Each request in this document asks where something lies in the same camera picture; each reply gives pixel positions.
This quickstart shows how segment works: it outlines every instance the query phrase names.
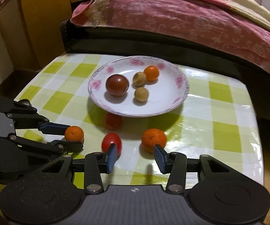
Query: table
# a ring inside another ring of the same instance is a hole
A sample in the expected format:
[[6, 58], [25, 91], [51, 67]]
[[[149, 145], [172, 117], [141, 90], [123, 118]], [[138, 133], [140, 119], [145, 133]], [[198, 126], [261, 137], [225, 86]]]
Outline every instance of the table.
[[[51, 122], [78, 125], [85, 134], [84, 148], [74, 158], [101, 151], [101, 141], [109, 132], [103, 123], [106, 112], [89, 98], [90, 76], [105, 63], [121, 58], [112, 55], [64, 54], [44, 68], [15, 100], [29, 99], [38, 113]], [[140, 147], [146, 129], [165, 131], [167, 152], [177, 151], [188, 158], [209, 154], [263, 184], [263, 159], [255, 113], [249, 93], [240, 81], [219, 74], [179, 66], [187, 76], [190, 91], [177, 109], [150, 118], [123, 118], [115, 131], [122, 139], [122, 153], [108, 184], [162, 184], [169, 175], [160, 173], [153, 155]], [[17, 130], [17, 134], [43, 143], [63, 136], [44, 135], [38, 130]], [[83, 173], [74, 184], [83, 188]], [[197, 183], [197, 174], [188, 173], [186, 188]]]

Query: metal screw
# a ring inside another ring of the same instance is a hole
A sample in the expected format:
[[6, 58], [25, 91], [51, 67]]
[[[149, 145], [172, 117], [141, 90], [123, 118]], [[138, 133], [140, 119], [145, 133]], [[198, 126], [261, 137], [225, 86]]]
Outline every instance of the metal screw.
[[10, 135], [10, 139], [11, 139], [11, 140], [16, 140], [16, 139], [17, 139], [17, 138], [16, 138], [16, 135], [11, 134], [11, 135]]
[[170, 191], [172, 191], [172, 192], [179, 192], [179, 191], [181, 191], [183, 188], [182, 188], [182, 186], [181, 185], [179, 185], [179, 184], [171, 184], [170, 186], [168, 186], [168, 189], [170, 190]]
[[90, 184], [87, 186], [87, 190], [90, 192], [97, 192], [101, 189], [102, 187], [98, 184]]

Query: cherry tomato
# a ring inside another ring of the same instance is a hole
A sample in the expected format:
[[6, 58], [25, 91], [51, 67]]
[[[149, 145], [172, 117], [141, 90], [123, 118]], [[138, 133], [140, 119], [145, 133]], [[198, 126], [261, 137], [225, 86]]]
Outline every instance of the cherry tomato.
[[116, 144], [117, 156], [119, 156], [121, 153], [121, 139], [115, 133], [106, 134], [102, 141], [102, 151], [105, 153], [112, 143]]

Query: brown round fruit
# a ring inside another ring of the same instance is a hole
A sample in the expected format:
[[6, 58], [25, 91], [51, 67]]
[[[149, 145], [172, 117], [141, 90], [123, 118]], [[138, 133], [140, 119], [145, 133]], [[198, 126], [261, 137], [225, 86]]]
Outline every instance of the brown round fruit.
[[135, 99], [140, 102], [145, 102], [148, 100], [149, 92], [144, 87], [139, 87], [134, 92]]
[[137, 72], [133, 77], [133, 84], [136, 86], [142, 86], [146, 82], [146, 75], [144, 72]]
[[120, 74], [113, 74], [106, 81], [107, 92], [114, 96], [123, 96], [129, 88], [129, 81], [127, 78]]

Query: pink bedding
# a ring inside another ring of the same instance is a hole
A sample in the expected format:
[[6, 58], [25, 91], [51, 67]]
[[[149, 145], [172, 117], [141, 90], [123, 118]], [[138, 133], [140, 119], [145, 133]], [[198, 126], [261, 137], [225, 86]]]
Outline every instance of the pink bedding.
[[156, 32], [244, 58], [270, 73], [270, 32], [233, 11], [201, 0], [91, 0], [71, 22]]

